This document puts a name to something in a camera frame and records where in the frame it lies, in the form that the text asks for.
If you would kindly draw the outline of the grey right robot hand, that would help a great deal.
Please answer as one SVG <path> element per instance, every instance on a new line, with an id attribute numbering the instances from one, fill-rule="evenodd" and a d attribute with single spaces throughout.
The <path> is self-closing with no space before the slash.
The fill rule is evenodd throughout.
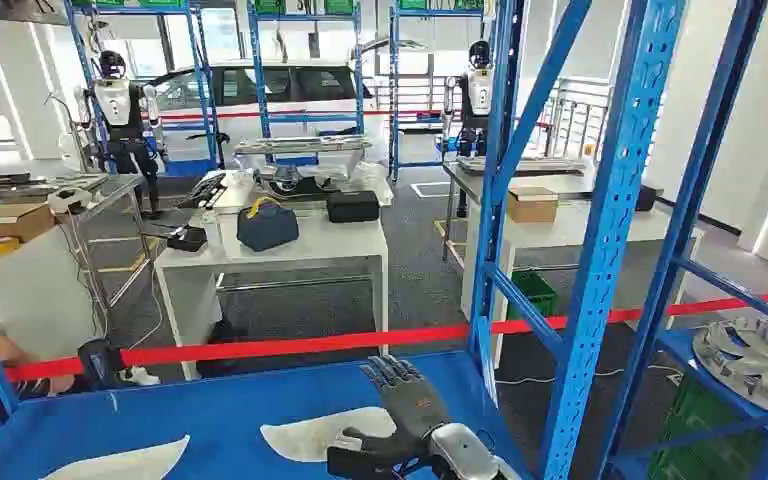
<path id="1" fill-rule="evenodd" d="M 327 471 L 344 479 L 400 479 L 425 466 L 431 433 L 451 421 L 432 383 L 409 361 L 369 356 L 359 366 L 395 430 L 386 436 L 348 426 L 326 449 Z"/>

